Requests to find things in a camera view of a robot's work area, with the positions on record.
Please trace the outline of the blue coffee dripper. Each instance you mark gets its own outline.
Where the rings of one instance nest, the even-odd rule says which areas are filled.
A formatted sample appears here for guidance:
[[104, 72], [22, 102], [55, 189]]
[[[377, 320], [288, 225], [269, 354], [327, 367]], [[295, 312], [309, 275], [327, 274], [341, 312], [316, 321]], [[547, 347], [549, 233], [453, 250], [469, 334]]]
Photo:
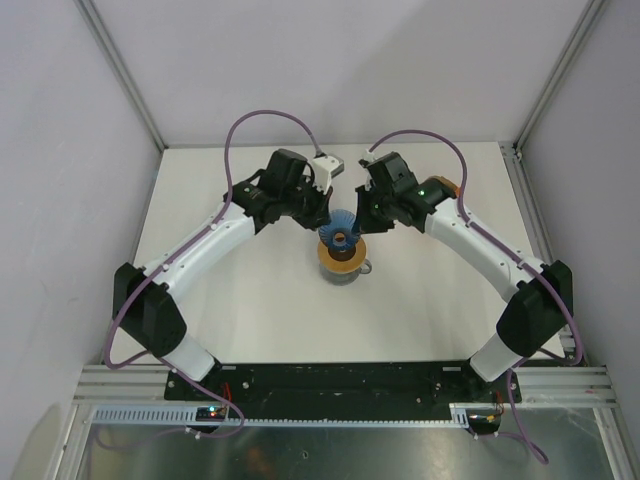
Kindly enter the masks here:
[[321, 243], [340, 252], [352, 249], [360, 239], [355, 230], [356, 215], [349, 210], [335, 209], [329, 216], [329, 223], [318, 229]]

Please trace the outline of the grey glass coffee server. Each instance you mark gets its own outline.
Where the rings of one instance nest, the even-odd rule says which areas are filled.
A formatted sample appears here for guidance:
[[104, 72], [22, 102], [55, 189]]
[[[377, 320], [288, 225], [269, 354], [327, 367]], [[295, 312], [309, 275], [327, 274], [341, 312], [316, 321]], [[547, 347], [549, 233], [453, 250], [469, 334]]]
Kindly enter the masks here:
[[333, 272], [323, 265], [319, 266], [321, 276], [330, 284], [336, 286], [346, 286], [356, 281], [360, 276], [367, 275], [372, 271], [372, 264], [365, 259], [363, 264], [356, 270], [348, 273]]

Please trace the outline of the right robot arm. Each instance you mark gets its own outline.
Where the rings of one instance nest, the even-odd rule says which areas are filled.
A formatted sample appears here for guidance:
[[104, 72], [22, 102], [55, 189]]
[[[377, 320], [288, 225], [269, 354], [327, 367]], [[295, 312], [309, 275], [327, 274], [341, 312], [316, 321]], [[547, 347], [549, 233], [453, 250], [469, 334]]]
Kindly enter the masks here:
[[470, 357], [470, 370], [461, 376], [469, 399], [486, 400], [496, 391], [498, 377], [567, 325], [573, 313], [570, 268], [508, 247], [460, 203], [454, 183], [442, 176], [418, 181], [397, 152], [359, 163], [368, 179], [356, 190], [358, 233], [385, 233], [398, 223], [413, 227], [458, 254], [505, 302], [495, 333]]

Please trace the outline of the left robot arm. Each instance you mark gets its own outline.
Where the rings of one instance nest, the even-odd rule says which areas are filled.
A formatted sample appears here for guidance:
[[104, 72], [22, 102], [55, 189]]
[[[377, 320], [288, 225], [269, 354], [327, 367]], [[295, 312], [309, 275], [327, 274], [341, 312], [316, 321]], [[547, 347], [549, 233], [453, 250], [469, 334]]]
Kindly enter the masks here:
[[125, 263], [115, 273], [113, 322], [143, 352], [186, 375], [197, 398], [214, 397], [218, 360], [187, 331], [179, 302], [201, 275], [233, 249], [282, 217], [307, 230], [328, 224], [332, 181], [344, 163], [335, 156], [312, 159], [274, 151], [266, 167], [234, 184], [214, 214], [187, 239], [142, 267]]

